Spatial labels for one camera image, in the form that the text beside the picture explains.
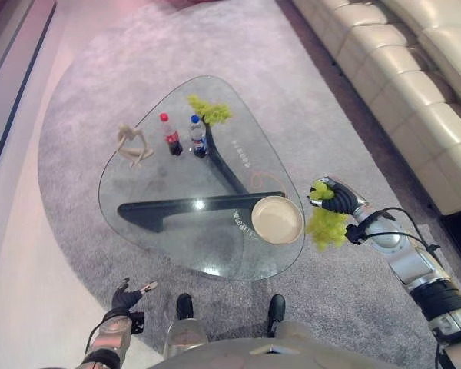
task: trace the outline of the robot finger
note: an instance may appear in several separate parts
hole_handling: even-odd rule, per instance
[[[154,290],[158,286],[156,281],[147,284],[145,287],[140,289],[141,294],[146,294],[149,291]]]

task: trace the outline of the glass coffee table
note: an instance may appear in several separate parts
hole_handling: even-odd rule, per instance
[[[207,129],[209,152],[191,150],[188,95],[225,103],[232,117]],[[183,152],[169,151],[159,118],[167,113]],[[303,209],[277,153],[247,106],[225,81],[201,76],[167,95],[137,125],[154,149],[141,166],[118,153],[99,183],[101,212],[112,229],[148,251],[163,251],[175,264],[224,278],[256,281],[290,267],[299,256],[303,233],[289,244],[271,244],[255,231],[253,206],[282,196]],[[137,139],[128,144],[140,147]]]

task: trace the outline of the metal robot arm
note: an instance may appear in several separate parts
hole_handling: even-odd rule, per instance
[[[443,267],[417,240],[406,233],[386,211],[376,211],[369,202],[341,181],[321,178],[335,197],[315,201],[314,206],[352,215],[359,223],[349,225],[346,236],[359,244],[372,238],[373,246],[382,253],[393,273],[422,309],[437,341],[447,347],[461,342],[461,293]]]
[[[144,330],[144,313],[131,313],[130,309],[158,283],[151,282],[140,290],[127,292],[128,281],[129,278],[125,278],[118,286],[111,302],[112,309],[91,332],[92,336],[99,328],[92,343],[89,337],[84,360],[77,369],[120,369],[130,347],[131,335]]]

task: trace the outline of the plastic bottle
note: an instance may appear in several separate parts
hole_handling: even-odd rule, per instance
[[[190,137],[193,141],[193,153],[199,158],[207,154],[207,140],[205,139],[205,127],[197,115],[191,116]]]
[[[183,147],[179,142],[179,135],[177,134],[177,131],[172,128],[171,123],[169,123],[169,117],[166,113],[162,113],[159,117],[162,121],[162,129],[164,130],[166,142],[169,145],[169,151],[172,155],[181,155],[181,152],[183,152]]]

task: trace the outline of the gray carpet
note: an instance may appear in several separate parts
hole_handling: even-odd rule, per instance
[[[307,238],[301,256],[282,274],[236,282],[178,267],[111,230],[99,209],[98,182],[117,127],[136,124],[171,89],[197,75],[217,75],[234,87],[300,194],[327,173],[379,207],[399,204],[276,2],[184,8],[154,1],[101,33],[75,59],[41,133],[45,210],[88,290],[108,308],[124,276],[134,286],[159,280],[140,306],[147,313],[141,338],[159,351],[183,291],[194,296],[196,316],[211,340],[263,335],[270,296],[281,293],[287,318],[306,322],[322,342],[404,367],[432,367],[435,341],[422,314],[367,245],[319,254]],[[305,201],[303,207],[309,218]]]

